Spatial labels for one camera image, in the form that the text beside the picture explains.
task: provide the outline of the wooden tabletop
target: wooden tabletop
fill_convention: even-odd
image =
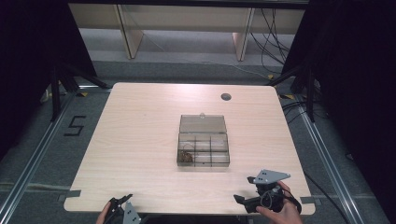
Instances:
[[[221,99],[229,93],[231,100]],[[230,166],[177,166],[181,115],[223,115]],[[311,196],[273,87],[118,83],[107,100],[71,190],[67,211],[98,212],[132,193],[138,213],[245,215],[233,195],[257,197],[248,176],[261,169],[288,173],[300,201]],[[303,215],[315,206],[303,204]]]

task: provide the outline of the wooden desk leg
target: wooden desk leg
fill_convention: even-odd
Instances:
[[[235,45],[236,59],[244,61],[245,51],[248,44],[248,34],[250,33],[250,26],[253,21],[254,8],[247,9],[247,16],[245,20],[245,32],[233,33],[233,43]]]
[[[142,41],[143,31],[138,29],[138,25],[134,23],[132,18],[128,18],[129,12],[124,12],[122,10],[122,5],[115,5],[114,9],[116,10],[117,19],[120,23],[121,36],[127,52],[127,57],[128,59],[133,59]]]

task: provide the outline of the person's left hand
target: person's left hand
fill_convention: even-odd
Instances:
[[[111,205],[111,203],[107,202],[107,204],[103,208],[102,212],[99,214],[98,219],[96,219],[96,224],[104,224],[105,223],[106,214],[107,214],[107,211],[108,211],[108,208],[110,207],[110,205]]]

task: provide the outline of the floor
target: floor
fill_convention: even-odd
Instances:
[[[155,66],[157,72],[160,70],[163,73],[170,73],[174,67],[180,67],[181,64],[189,68],[209,66],[220,68],[219,74],[224,70],[236,71],[238,74],[243,74],[241,76],[257,78],[262,83],[268,81],[268,74],[276,75],[272,71],[281,70],[281,63],[275,62],[267,55],[262,56],[262,51],[252,36],[247,44],[245,60],[238,62],[234,55],[231,34],[145,31],[135,59],[128,60],[120,32],[88,29],[80,31],[99,78],[110,83],[128,80],[130,77],[123,75],[128,73],[125,71],[128,67],[136,68],[148,64],[151,67],[147,66],[143,69],[140,67],[140,69],[149,73],[150,69],[154,69],[152,66]],[[261,43],[265,42],[264,35],[255,34],[255,37]],[[283,45],[290,46],[293,35],[280,35],[278,38]],[[273,46],[267,48],[282,61],[278,48]],[[155,79],[144,79],[148,77],[140,78],[144,81],[155,81]],[[294,99],[288,98],[290,93],[288,87],[291,82],[292,80],[288,80],[277,89],[284,97],[280,100],[282,105],[295,102]],[[78,83],[84,86],[83,88],[91,86],[84,80],[78,80]],[[109,91],[93,88],[84,89],[84,92],[87,92],[89,97],[70,94],[62,96],[62,101],[69,107],[64,112],[62,120],[59,120],[59,126],[50,122],[50,101],[44,102],[27,125],[19,144],[1,161],[0,202],[3,204],[14,202],[13,206],[7,208],[8,213],[2,223],[93,223],[95,221],[97,213],[68,213],[63,209],[64,197],[67,196],[74,174],[109,95]],[[346,157],[347,149],[320,105],[315,105],[315,115],[316,122],[312,124],[303,107],[290,107],[285,110],[285,117],[304,170],[327,192],[329,198],[335,201],[349,223],[389,223],[359,169]],[[76,131],[70,128],[71,120],[75,121],[74,125],[79,125],[81,122],[84,126],[84,132],[81,132],[78,138],[65,137],[66,133]],[[49,141],[42,141],[41,136],[48,136]],[[36,158],[36,164],[29,161],[32,156]],[[317,212],[312,217],[304,217],[304,223],[346,222],[333,206],[332,200],[329,200],[322,190],[309,180],[309,177],[307,182],[315,199]],[[24,186],[21,187],[22,193],[14,192],[17,186]],[[15,194],[17,199],[10,198],[10,194]],[[268,220],[255,216],[247,222],[267,223]]]

